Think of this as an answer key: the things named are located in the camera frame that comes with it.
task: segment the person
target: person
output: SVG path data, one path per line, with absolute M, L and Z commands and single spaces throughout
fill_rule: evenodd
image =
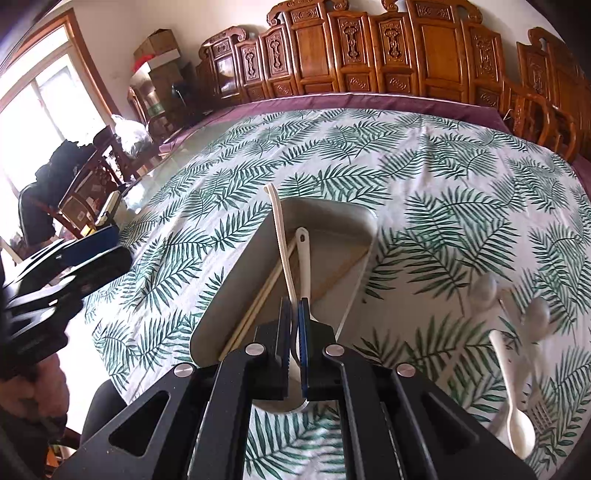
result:
M 31 409 L 32 401 L 36 408 Z M 34 381 L 21 376 L 0 381 L 0 440 L 4 440 L 0 442 L 2 480 L 20 480 L 22 468 L 18 468 L 22 464 L 35 478 L 45 478 L 47 448 L 50 442 L 61 438 L 69 406 L 66 376 L 56 353 L 37 364 Z M 125 407 L 112 382 L 107 380 L 98 388 L 90 404 L 80 444 Z

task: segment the white spoon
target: white spoon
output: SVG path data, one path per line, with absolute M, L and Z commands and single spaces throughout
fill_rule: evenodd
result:
M 539 342 L 548 336 L 550 307 L 542 297 L 534 298 L 525 309 L 525 332 L 530 342 Z
M 529 457 L 535 446 L 535 430 L 530 418 L 517 408 L 515 393 L 515 380 L 513 369 L 509 365 L 509 359 L 505 349 L 505 342 L 498 330 L 492 330 L 489 334 L 496 357 L 501 366 L 501 373 L 507 389 L 509 402 L 509 414 L 507 415 L 507 435 L 511 450 L 522 460 Z
M 496 302 L 498 293 L 499 284 L 494 274 L 488 272 L 476 280 L 469 294 L 472 317 L 490 309 Z
M 308 230 L 302 226 L 295 232 L 297 254 L 300 263 L 300 298 L 307 298 L 308 304 L 310 304 L 310 290 L 312 283 L 310 266 L 310 234 L 308 233 Z

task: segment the metal screw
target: metal screw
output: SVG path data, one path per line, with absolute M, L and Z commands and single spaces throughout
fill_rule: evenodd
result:
M 180 364 L 174 367 L 174 374 L 177 377 L 185 378 L 193 373 L 193 366 L 191 364 Z
M 400 364 L 396 367 L 396 372 L 401 377 L 414 377 L 414 374 L 417 373 L 417 369 L 415 369 L 411 364 Z
M 259 356 L 263 354 L 265 347 L 260 343 L 250 343 L 244 350 L 250 356 Z
M 333 343 L 332 345 L 326 347 L 326 355 L 341 356 L 343 355 L 343 353 L 345 353 L 345 349 L 336 343 Z

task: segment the fern leaf pattern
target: fern leaf pattern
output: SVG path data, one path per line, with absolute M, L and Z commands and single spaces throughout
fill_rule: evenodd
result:
M 361 205 L 375 222 L 339 342 L 388 368 L 415 365 L 483 425 L 506 398 L 488 334 L 500 330 L 514 356 L 525 340 L 502 309 L 476 314 L 472 285 L 494 273 L 522 313 L 546 299 L 539 380 L 553 424 L 527 462 L 550 478 L 591 417 L 591 202 L 570 166 L 512 135 L 411 112 L 281 111 L 209 128 L 167 160 L 176 173 L 158 167 L 157 191 L 140 182 L 150 198 L 119 239 L 132 268 L 85 300 L 83 321 L 123 398 L 193 362 L 190 338 L 271 213 L 272 181 L 281 198 Z M 344 479 L 336 406 L 254 407 L 244 475 Z

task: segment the floor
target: floor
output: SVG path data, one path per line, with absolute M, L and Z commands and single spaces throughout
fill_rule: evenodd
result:
M 206 128 L 199 135 L 188 138 L 175 152 L 157 168 L 144 176 L 125 196 L 115 215 L 115 221 L 122 228 L 137 215 L 170 177 L 189 162 L 194 153 L 201 150 L 211 140 L 219 137 L 226 129 L 226 123 Z M 66 329 L 68 346 L 62 349 L 61 368 L 66 374 L 70 389 L 70 410 L 67 426 L 81 432 L 96 389 L 109 379 L 105 367 L 91 339 L 91 326 L 86 325 L 83 315 L 72 319 Z

